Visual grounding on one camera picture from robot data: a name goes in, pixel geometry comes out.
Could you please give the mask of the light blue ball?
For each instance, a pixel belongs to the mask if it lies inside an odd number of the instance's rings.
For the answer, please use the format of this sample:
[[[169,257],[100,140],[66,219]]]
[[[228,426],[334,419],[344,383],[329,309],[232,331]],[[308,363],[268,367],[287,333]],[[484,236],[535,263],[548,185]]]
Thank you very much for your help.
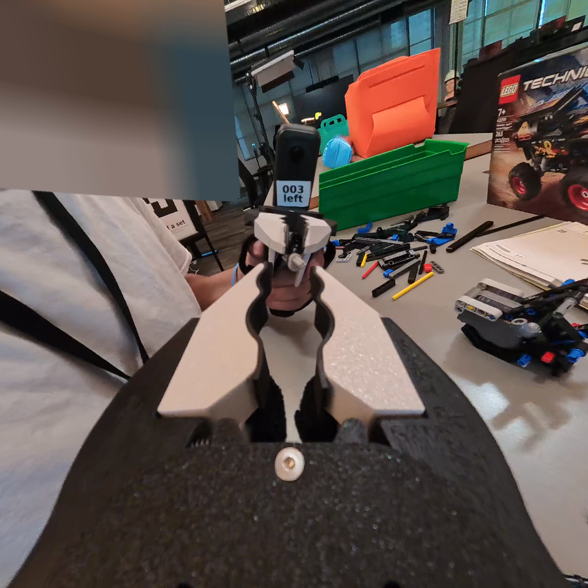
[[[328,169],[349,165],[353,157],[352,144],[348,138],[336,136],[330,139],[322,153],[322,162]]]

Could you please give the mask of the yellow axle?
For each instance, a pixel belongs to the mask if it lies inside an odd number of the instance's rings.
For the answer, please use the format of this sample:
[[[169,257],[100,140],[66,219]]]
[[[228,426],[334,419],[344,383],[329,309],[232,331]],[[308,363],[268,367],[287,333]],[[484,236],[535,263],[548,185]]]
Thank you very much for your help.
[[[431,272],[428,272],[427,274],[424,274],[422,277],[420,277],[414,283],[407,285],[407,287],[405,287],[404,289],[395,293],[392,297],[392,300],[398,300],[402,296],[406,295],[408,292],[411,292],[412,290],[414,290],[416,287],[418,287],[422,283],[425,283],[428,279],[432,278],[434,275],[435,275],[434,271],[431,271]]]

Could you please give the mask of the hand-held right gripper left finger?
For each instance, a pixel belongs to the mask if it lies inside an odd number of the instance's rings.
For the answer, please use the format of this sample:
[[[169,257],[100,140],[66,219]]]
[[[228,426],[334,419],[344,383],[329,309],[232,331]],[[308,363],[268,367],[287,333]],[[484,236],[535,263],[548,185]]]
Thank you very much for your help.
[[[244,425],[260,404],[266,367],[259,336],[273,266],[258,264],[202,312],[159,402],[162,417]]]

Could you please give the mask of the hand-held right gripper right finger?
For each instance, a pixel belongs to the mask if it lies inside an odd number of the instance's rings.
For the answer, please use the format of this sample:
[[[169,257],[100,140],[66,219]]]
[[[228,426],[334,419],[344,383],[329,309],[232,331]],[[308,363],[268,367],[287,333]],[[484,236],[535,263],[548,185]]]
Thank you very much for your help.
[[[323,268],[312,269],[311,285],[321,337],[318,410],[338,424],[424,416],[424,403],[380,314]]]

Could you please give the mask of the orange folded box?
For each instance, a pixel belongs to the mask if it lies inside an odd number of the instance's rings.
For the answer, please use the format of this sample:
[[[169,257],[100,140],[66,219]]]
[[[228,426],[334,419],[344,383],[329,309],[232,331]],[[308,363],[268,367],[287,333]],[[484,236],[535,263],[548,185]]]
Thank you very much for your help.
[[[440,49],[401,56],[362,73],[345,105],[349,138],[361,158],[421,143],[435,133]]]

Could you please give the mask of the pile of plastic beams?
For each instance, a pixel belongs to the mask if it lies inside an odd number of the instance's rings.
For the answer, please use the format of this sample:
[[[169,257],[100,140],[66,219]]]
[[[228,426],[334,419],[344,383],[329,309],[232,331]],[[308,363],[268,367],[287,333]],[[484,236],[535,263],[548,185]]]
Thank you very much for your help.
[[[436,259],[442,246],[450,245],[458,234],[449,222],[449,204],[431,206],[394,221],[390,226],[371,222],[357,228],[349,237],[333,239],[336,263],[353,263],[362,271],[360,277],[371,287],[371,298],[378,299],[414,283],[434,271],[445,274]]]

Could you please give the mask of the partly built toy vehicle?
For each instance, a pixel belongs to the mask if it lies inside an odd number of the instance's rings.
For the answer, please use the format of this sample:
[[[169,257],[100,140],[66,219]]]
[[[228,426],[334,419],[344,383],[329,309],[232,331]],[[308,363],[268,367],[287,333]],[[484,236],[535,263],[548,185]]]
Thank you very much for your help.
[[[520,368],[542,365],[560,376],[587,356],[587,324],[566,318],[586,294],[587,279],[528,297],[483,279],[455,301],[454,310],[475,348]]]

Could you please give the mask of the small grey axle piece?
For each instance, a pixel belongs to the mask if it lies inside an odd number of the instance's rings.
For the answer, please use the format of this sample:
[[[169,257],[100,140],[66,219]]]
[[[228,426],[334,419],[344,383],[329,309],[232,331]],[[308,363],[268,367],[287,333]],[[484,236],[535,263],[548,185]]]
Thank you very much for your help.
[[[298,272],[305,265],[304,242],[301,234],[290,232],[283,260],[291,272]]]

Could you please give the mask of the person's left hand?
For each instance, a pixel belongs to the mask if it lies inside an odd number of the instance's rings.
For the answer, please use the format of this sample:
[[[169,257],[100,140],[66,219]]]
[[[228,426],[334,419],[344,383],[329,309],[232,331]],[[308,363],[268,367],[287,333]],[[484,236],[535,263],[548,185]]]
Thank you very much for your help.
[[[246,265],[256,266],[265,260],[265,246],[254,239],[249,245]],[[311,301],[310,271],[312,267],[324,267],[324,250],[313,253],[305,268],[305,273],[296,285],[296,273],[291,272],[283,263],[272,277],[272,289],[266,299],[268,308],[272,311],[297,311]]]

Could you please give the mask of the long black beam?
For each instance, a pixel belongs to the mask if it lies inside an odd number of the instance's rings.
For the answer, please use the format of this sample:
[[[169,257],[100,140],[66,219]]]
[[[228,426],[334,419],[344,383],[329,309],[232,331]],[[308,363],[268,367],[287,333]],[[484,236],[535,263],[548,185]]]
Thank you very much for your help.
[[[465,246],[467,243],[472,241],[473,239],[481,236],[484,232],[488,231],[494,225],[493,221],[486,221],[480,224],[479,226],[475,227],[471,231],[467,232],[465,235],[460,237],[457,240],[451,241],[450,245],[446,247],[446,252],[448,254],[456,252],[461,247]]]

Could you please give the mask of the person's left forearm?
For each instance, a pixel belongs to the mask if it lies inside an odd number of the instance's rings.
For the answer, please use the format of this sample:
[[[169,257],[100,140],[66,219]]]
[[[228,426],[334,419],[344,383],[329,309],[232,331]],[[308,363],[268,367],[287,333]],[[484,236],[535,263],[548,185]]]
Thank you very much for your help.
[[[207,310],[222,298],[231,287],[232,270],[225,270],[212,276],[189,273],[185,280],[194,294],[201,311]],[[239,279],[243,276],[239,269]]]

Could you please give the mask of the grey box-shaped fixture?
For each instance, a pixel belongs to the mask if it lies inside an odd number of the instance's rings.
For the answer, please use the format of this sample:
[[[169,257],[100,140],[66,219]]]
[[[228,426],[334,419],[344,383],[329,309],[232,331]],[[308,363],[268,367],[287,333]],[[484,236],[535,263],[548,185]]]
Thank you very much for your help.
[[[261,92],[266,93],[293,79],[296,67],[295,52],[290,50],[256,66],[251,76]]]

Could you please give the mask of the toy truck box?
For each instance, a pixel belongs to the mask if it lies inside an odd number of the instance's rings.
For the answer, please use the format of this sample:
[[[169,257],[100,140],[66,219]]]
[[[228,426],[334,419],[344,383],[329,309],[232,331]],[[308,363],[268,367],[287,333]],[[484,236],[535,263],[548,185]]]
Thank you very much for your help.
[[[502,72],[487,203],[587,224],[587,43]]]

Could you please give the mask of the thin black axle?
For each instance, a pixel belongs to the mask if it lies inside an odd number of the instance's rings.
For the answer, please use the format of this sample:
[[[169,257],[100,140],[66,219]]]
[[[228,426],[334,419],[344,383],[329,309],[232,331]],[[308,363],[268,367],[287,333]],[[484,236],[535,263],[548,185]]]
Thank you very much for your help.
[[[505,231],[505,230],[508,230],[508,229],[516,228],[516,227],[519,227],[519,226],[523,226],[524,224],[529,224],[529,223],[532,223],[532,222],[535,222],[535,221],[542,220],[544,218],[546,218],[544,215],[536,215],[536,216],[533,216],[533,217],[528,217],[528,218],[525,218],[525,219],[522,219],[522,220],[519,220],[519,221],[510,223],[510,224],[504,224],[502,226],[498,226],[498,227],[495,227],[495,228],[490,228],[487,231],[482,232],[480,234],[480,236],[489,236],[489,235],[494,234],[494,233],[497,233],[497,232],[502,232],[502,231]]]

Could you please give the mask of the white sign on easel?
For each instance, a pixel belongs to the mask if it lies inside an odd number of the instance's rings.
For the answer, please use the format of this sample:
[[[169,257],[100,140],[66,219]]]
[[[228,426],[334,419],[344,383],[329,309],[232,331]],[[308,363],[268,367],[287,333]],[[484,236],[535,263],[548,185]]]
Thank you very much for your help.
[[[218,250],[213,245],[203,220],[211,220],[211,211],[205,201],[178,199],[143,200],[151,206],[156,216],[166,225],[177,241],[192,254],[192,259],[211,256],[220,271],[224,267],[218,257]]]

